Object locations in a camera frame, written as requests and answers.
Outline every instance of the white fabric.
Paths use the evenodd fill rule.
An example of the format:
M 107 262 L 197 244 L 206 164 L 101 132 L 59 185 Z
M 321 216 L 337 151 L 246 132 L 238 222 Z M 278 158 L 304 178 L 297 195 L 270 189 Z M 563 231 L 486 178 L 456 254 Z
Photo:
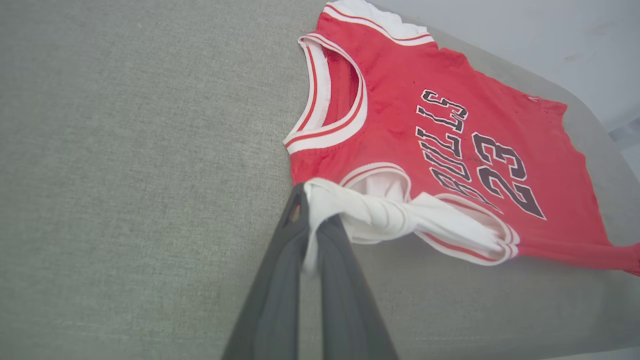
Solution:
M 388 200 L 411 200 L 411 179 L 394 163 L 378 162 L 361 166 L 348 173 L 340 182 L 340 186 Z
M 317 267 L 318 227 L 336 214 L 340 214 L 349 240 L 354 243 L 378 243 L 416 232 L 432 234 L 466 249 L 492 253 L 497 258 L 503 258 L 506 253 L 502 244 L 504 240 L 497 231 L 426 193 L 403 202 L 358 193 L 320 178 L 307 181 L 305 193 L 310 208 L 309 244 L 303 263 L 306 272 L 314 272 Z M 401 199 L 398 195 L 402 192 L 393 193 L 396 199 Z

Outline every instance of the red fabric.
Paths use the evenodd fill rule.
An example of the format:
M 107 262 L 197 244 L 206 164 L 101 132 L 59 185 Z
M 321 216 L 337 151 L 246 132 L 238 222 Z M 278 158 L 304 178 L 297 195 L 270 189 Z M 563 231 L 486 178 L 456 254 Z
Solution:
M 640 275 L 640 244 L 613 247 L 607 239 L 585 157 L 573 148 L 563 129 L 566 105 L 531 97 L 503 85 L 475 71 L 461 53 L 438 49 L 434 42 L 402 46 L 369 26 L 342 22 L 326 13 L 320 16 L 316 33 L 345 50 L 364 75 L 367 119 L 358 133 L 338 145 L 294 152 L 291 165 L 295 183 L 312 177 L 340 183 L 358 167 L 389 162 L 399 165 L 409 175 L 412 198 L 421 192 L 464 196 L 444 187 L 430 170 L 434 168 L 459 184 L 475 189 L 491 204 L 472 199 L 520 235 L 519 255 L 575 266 L 621 269 Z M 336 97 L 332 96 L 330 120 L 325 125 L 348 111 L 353 102 L 353 92 L 348 89 L 357 88 L 357 83 L 352 81 L 357 79 L 355 74 L 345 80 L 345 74 L 350 74 L 345 68 L 350 67 L 344 59 L 330 54 L 329 61 L 332 86 L 335 84 L 340 90 Z M 467 111 L 461 132 L 417 113 L 420 106 L 436 117 L 455 120 L 452 111 L 456 108 L 425 101 L 422 98 L 425 90 L 437 93 L 432 100 L 446 98 Z M 348 99 L 338 100 L 344 99 L 341 94 L 345 91 Z M 461 158 L 455 158 L 431 140 L 418 137 L 417 127 L 447 144 L 447 134 L 457 136 Z M 478 153 L 474 133 L 479 134 L 480 140 L 491 138 L 513 149 L 522 165 L 518 166 L 509 156 L 501 161 L 493 155 L 491 146 L 481 145 L 481 151 L 490 157 L 491 163 L 487 163 Z M 420 141 L 461 161 L 467 168 L 469 181 L 427 161 Z M 448 164 L 442 158 L 435 158 Z M 489 184 L 499 195 L 490 192 L 478 171 L 483 166 L 489 168 L 483 170 L 485 180 L 486 172 L 494 171 L 512 190 L 528 186 L 541 216 L 534 214 L 535 207 L 525 205 L 533 209 L 533 213 L 523 210 L 495 177 L 488 177 Z M 516 168 L 515 176 L 510 167 Z

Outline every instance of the red stripe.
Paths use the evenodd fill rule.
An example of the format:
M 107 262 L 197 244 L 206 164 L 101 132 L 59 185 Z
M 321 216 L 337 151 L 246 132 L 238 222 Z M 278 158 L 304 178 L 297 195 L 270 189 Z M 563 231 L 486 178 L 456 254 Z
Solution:
M 390 37 L 390 38 L 392 38 L 392 39 L 394 39 L 394 40 L 398 40 L 398 41 L 409 41 L 409 40 L 416 40 L 416 39 L 419 39 L 419 38 L 424 38 L 424 37 L 429 37 L 429 36 L 431 36 L 430 34 L 428 34 L 428 33 L 427 33 L 427 34 L 423 34 L 423 35 L 420 35 L 420 36 L 417 36 L 417 37 L 413 37 L 413 38 L 394 38 L 393 36 L 391 36 L 391 34 L 390 34 L 387 30 L 385 30 L 385 28 L 383 28 L 383 27 L 382 27 L 382 26 L 380 26 L 379 24 L 377 24 L 377 23 L 375 23 L 375 22 L 373 22 L 373 21 L 371 21 L 371 20 L 367 19 L 366 17 L 359 17 L 359 16 L 351 16 L 351 15 L 347 15 L 347 14 L 345 14 L 345 13 L 342 13 L 342 12 L 338 11 L 338 9 L 334 8 L 334 7 L 333 7 L 332 5 L 330 5 L 330 4 L 327 4 L 327 5 L 326 5 L 326 7 L 333 9 L 335 12 L 339 13 L 340 15 L 342 15 L 342 16 L 344 16 L 344 17 L 348 17 L 348 18 L 350 18 L 350 19 L 360 19 L 360 20 L 368 21 L 368 22 L 370 22 L 371 24 L 374 24 L 375 26 L 377 26 L 377 27 L 381 28 L 384 32 L 386 32 L 386 33 L 387 33 L 387 35 L 389 35 L 389 37 Z
M 366 172 L 370 172 L 370 171 L 373 171 L 373 170 L 378 170 L 378 169 L 381 169 L 381 168 L 392 168 L 394 170 L 397 170 L 397 168 L 390 167 L 390 166 L 380 166 L 380 167 L 370 168 L 369 170 L 364 170 L 364 171 L 361 171 L 361 172 L 355 174 L 354 176 L 351 176 L 347 181 L 344 181 L 344 185 L 346 186 L 350 181 L 354 180 L 356 177 L 358 177 L 358 176 L 360 176 L 360 175 L 362 175 L 362 174 L 364 174 Z
M 464 247 L 451 245 L 450 243 L 446 243 L 446 242 L 444 242 L 442 240 L 439 240 L 439 239 L 435 238 L 432 235 L 429 235 L 429 234 L 426 234 L 426 233 L 423 233 L 423 234 L 425 234 L 429 239 L 437 242 L 439 245 L 446 247 L 447 249 L 455 250 L 455 251 L 458 251 L 458 252 L 463 252 L 463 253 L 465 253 L 467 255 L 473 256 L 474 258 L 482 259 L 482 260 L 485 260 L 485 261 L 490 261 L 492 263 L 497 261 L 496 259 L 488 258 L 488 257 L 486 257 L 484 255 L 480 255 L 477 252 L 471 251 L 471 250 L 466 249 Z
M 336 48 L 334 48 L 333 46 L 327 44 L 326 42 L 324 42 L 324 40 L 322 40 L 321 38 L 315 37 L 313 36 L 313 34 L 309 34 L 307 35 L 308 37 L 312 37 L 314 39 L 316 39 L 316 41 L 321 42 L 324 44 L 325 47 L 332 49 L 332 50 L 336 50 Z M 356 111 L 353 112 L 352 116 L 349 118 L 349 120 L 345 121 L 344 123 L 340 124 L 339 126 L 336 126 L 333 129 L 327 129 L 325 131 L 320 131 L 319 133 L 313 133 L 313 134 L 306 134 L 306 135 L 300 135 L 300 136 L 296 136 L 295 138 L 289 140 L 285 146 L 289 147 L 292 143 L 298 141 L 298 140 L 304 140 L 307 138 L 315 138 L 318 136 L 323 136 L 323 135 L 328 135 L 331 133 L 334 133 L 336 131 L 339 131 L 341 129 L 344 129 L 347 125 L 349 125 L 353 119 L 355 119 L 356 116 L 358 116 L 358 113 L 360 112 L 360 107 L 362 107 L 362 99 L 364 98 L 364 92 L 366 91 L 366 89 L 364 88 L 364 84 L 362 82 L 362 79 L 360 79 L 360 84 L 359 86 L 362 88 L 362 91 L 360 92 L 360 100 L 358 101 L 358 106 L 356 107 Z
M 305 117 L 305 120 L 302 122 L 300 127 L 296 129 L 296 131 L 300 131 L 300 130 L 304 129 L 305 126 L 307 125 L 307 122 L 309 122 L 309 119 L 311 119 L 311 114 L 314 113 L 314 108 L 316 107 L 316 99 L 317 99 L 317 95 L 318 95 L 318 82 L 317 82 L 317 76 L 316 76 L 316 65 L 314 63 L 314 56 L 311 54 L 311 49 L 308 46 L 307 46 L 307 52 L 309 54 L 309 61 L 311 62 L 311 73 L 313 74 L 313 79 L 314 79 L 314 98 L 311 101 L 311 107 L 309 108 L 309 112 L 307 113 L 307 117 Z
M 507 227 L 507 230 L 509 230 L 509 234 L 511 234 L 511 241 L 509 241 L 508 243 L 513 244 L 514 241 L 516 241 L 516 234 L 515 234 L 515 230 L 513 230 L 511 228 L 511 226 L 509 226 L 509 224 L 504 223 L 504 225 Z

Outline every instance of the gray upholstery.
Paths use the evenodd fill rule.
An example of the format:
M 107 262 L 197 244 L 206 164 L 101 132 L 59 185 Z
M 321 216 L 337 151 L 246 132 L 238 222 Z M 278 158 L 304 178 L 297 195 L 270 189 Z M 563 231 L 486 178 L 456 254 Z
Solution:
M 320 0 L 0 2 L 0 358 L 216 359 L 291 189 L 281 139 Z M 574 96 L 433 31 L 480 71 L 569 104 L 614 243 L 640 186 Z M 481 267 L 417 238 L 356 254 L 403 359 L 640 345 L 640 279 Z M 319 358 L 317 288 L 303 359 Z

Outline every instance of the jersey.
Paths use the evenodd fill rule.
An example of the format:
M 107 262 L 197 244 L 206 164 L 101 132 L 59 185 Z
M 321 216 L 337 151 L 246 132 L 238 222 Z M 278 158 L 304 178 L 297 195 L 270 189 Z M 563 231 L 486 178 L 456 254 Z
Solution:
M 299 43 L 310 88 L 284 140 L 295 183 L 320 177 L 405 203 L 430 194 L 491 227 L 504 251 L 418 236 L 481 265 L 534 256 L 640 275 L 640 244 L 607 239 L 566 105 L 485 76 L 363 0 L 328 3 Z

